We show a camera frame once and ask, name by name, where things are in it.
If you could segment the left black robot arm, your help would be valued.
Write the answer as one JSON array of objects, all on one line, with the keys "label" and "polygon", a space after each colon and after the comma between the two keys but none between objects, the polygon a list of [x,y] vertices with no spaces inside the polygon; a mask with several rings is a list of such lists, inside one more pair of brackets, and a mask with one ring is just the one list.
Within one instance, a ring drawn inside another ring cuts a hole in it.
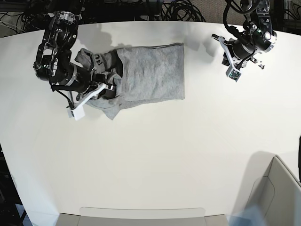
[{"label": "left black robot arm", "polygon": [[[224,45],[224,51],[230,53],[227,56],[224,52],[222,64],[230,66],[232,60],[234,67],[239,70],[245,67],[248,61],[256,63],[257,60],[254,58],[256,54],[271,51],[275,46],[277,34],[272,27],[268,0],[241,0],[240,4],[234,0],[225,2],[223,25],[235,39],[225,40],[216,34],[212,34],[212,38]],[[243,31],[240,32],[237,27],[228,24],[227,16],[230,9],[245,18]]]}]

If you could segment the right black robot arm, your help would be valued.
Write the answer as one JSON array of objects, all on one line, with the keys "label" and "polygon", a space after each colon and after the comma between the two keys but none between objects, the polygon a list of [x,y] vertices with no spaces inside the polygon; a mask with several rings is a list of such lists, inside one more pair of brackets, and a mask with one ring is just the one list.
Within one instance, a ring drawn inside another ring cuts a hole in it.
[{"label": "right black robot arm", "polygon": [[51,2],[49,12],[53,17],[45,29],[33,64],[36,76],[49,82],[53,92],[65,97],[67,109],[72,111],[90,99],[112,99],[116,94],[115,85],[109,83],[104,74],[97,73],[97,61],[92,54],[88,55],[91,64],[87,68],[70,62],[83,5],[82,0]]}]

